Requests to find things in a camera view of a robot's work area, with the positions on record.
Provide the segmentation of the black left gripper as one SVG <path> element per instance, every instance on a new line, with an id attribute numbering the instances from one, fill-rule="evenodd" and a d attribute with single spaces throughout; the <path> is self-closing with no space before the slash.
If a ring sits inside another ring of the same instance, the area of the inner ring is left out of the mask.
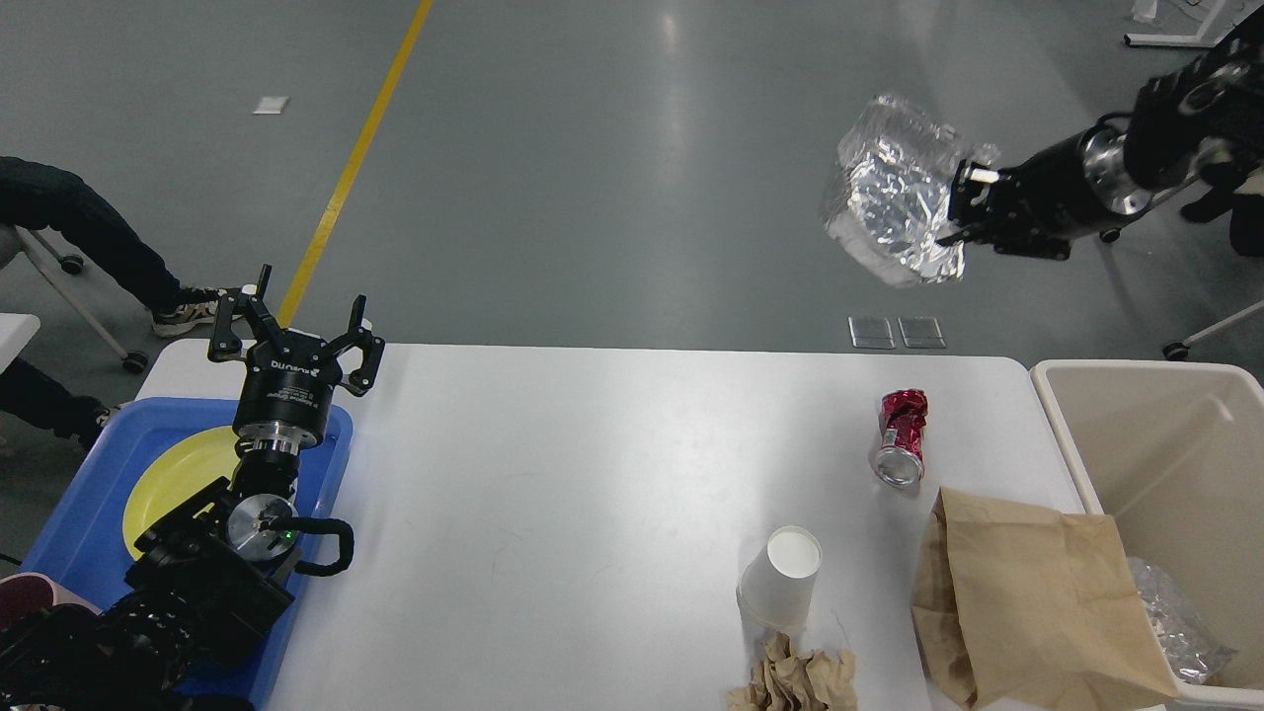
<path id="1" fill-rule="evenodd" d="M 284 337 L 265 295 L 273 267 L 262 264 L 254 282 L 226 288 L 209 337 L 207 358 L 243 361 L 246 377 L 233 419 L 235 453 L 281 450 L 298 455 L 322 444 L 332 409 L 334 387 L 362 397 L 375 385 L 386 342 L 365 320 L 367 296 L 351 304 L 348 329 L 322 337 Z M 343 356 L 356 350 L 356 368 L 344 369 Z"/>

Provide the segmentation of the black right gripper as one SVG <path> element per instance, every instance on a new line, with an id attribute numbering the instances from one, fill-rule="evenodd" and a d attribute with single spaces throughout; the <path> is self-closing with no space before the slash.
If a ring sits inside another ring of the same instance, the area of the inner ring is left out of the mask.
<path id="1" fill-rule="evenodd" d="M 1154 194 L 1126 171 L 1125 140 L 1117 127 L 1096 124 L 1014 167 L 962 159 L 948 219 L 972 224 L 937 244 L 985 244 L 999 256 L 1068 261 L 1074 239 L 1119 234 L 1138 221 L 1133 214 L 1144 194 Z"/>

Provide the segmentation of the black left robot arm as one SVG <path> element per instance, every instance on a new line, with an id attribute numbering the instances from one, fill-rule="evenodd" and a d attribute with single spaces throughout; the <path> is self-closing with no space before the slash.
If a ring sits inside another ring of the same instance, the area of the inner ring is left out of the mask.
<path id="1" fill-rule="evenodd" d="M 301 454 L 325 440 L 337 388 L 375 385 L 386 342 L 356 296 L 348 329 L 324 338 L 283 326 L 265 304 L 270 266 L 217 301 L 209 361 L 241 361 L 230 476 L 220 476 L 135 536 L 126 595 L 95 614 L 56 603 L 3 630 L 5 710 L 248 710 L 240 696 L 179 691 L 198 662 L 241 665 L 295 597 L 292 576 L 348 571 L 350 522 L 296 505 Z"/>

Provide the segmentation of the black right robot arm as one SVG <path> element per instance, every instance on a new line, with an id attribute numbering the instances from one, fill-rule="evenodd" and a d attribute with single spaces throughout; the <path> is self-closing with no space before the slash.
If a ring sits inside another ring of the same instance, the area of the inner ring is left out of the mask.
<path id="1" fill-rule="evenodd" d="M 1074 239 L 1116 239 L 1188 186 L 1203 197 L 1188 221 L 1229 216 L 1229 245 L 1261 256 L 1261 14 L 1254 13 L 1187 66 L 1025 162 L 990 168 L 962 161 L 952 182 L 951 229 L 939 245 L 980 243 L 999 256 L 1066 261 Z"/>

